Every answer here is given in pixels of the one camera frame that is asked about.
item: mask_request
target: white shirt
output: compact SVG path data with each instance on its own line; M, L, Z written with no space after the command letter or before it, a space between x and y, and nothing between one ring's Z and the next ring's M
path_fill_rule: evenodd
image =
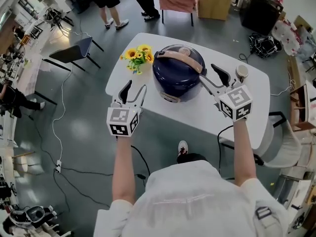
M108 211L99 210L94 237L268 236L267 222L255 216L265 206L273 236L285 236L287 212L258 179L238 187L206 161L182 163L151 174L134 205L116 200Z

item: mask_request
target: sleeve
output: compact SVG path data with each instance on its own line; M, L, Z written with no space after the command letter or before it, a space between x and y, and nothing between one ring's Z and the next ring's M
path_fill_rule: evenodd
M121 236L132 207L128 201L115 200L109 210L99 210L93 237Z
M271 196L257 178L245 181L240 188L250 200L258 236L286 236L289 220L284 206Z

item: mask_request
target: fiducial marker cube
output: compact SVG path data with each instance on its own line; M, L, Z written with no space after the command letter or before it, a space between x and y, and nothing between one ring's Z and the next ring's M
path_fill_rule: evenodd
M218 97L221 111L237 121L252 111L252 96L246 85L242 85Z
M139 123L138 109L108 108L107 125L113 136L132 136Z

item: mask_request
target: cardboard box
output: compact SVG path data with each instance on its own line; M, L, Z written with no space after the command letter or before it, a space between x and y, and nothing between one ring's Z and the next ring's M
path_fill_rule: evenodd
M197 15L199 18L226 20L232 0L198 0Z

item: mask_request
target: yellow flower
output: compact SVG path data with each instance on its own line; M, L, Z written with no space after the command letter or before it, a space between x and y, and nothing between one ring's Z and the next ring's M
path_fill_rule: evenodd
M150 63L154 62L154 56L151 52L146 54L146 60Z
M137 53L136 53L136 57L137 57L137 58L142 58L142 57L143 57L143 54L140 53L140 52L137 52Z
M137 49L139 51L144 51L144 52L151 52L152 51L152 47L148 46L146 44L142 44L142 45L138 46Z
M128 51L126 51L125 53L125 58L126 59L135 59L136 58L136 49L135 48L131 48Z

